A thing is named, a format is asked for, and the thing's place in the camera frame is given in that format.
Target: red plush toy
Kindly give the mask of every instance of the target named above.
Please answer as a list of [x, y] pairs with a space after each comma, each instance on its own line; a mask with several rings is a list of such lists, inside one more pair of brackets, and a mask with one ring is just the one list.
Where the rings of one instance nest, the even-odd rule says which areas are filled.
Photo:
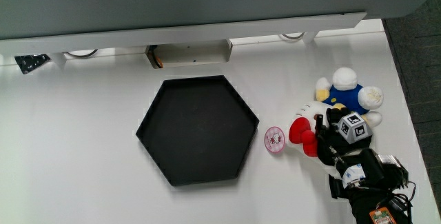
[[298, 118], [289, 129], [288, 146], [298, 148], [298, 144], [303, 144], [303, 152], [307, 156], [317, 157], [316, 120], [314, 117], [316, 114], [326, 114], [328, 108], [332, 108], [332, 106], [318, 101], [311, 101], [303, 105], [296, 113]]

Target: white table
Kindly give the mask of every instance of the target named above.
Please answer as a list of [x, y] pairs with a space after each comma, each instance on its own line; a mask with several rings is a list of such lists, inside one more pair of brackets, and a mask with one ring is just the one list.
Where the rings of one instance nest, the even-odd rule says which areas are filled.
[[[322, 167], [263, 136], [287, 128], [341, 66], [385, 98], [375, 149], [418, 185], [414, 223], [441, 223], [383, 32], [238, 45], [227, 63], [154, 70], [143, 54], [0, 66], [0, 223], [353, 223]], [[237, 182], [172, 187], [134, 133], [165, 79], [224, 74], [260, 119]]]

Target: pink round object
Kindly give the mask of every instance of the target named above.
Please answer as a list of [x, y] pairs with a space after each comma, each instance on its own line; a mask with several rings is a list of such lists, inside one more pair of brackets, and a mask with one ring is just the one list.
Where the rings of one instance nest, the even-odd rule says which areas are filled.
[[264, 137], [265, 147], [272, 153], [279, 153], [285, 148], [285, 135], [279, 127], [268, 129]]

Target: gray carpet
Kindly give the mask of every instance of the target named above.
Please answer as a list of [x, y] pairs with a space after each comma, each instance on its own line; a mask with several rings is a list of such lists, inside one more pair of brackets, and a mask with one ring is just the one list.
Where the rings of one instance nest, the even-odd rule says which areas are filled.
[[383, 25], [441, 211], [441, 0]]

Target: hexagonal tray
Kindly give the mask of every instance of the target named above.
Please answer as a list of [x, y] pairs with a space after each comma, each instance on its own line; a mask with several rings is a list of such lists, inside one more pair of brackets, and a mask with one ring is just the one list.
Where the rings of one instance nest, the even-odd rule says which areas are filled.
[[137, 137], [171, 185], [234, 179], [259, 120], [224, 76], [163, 82]]

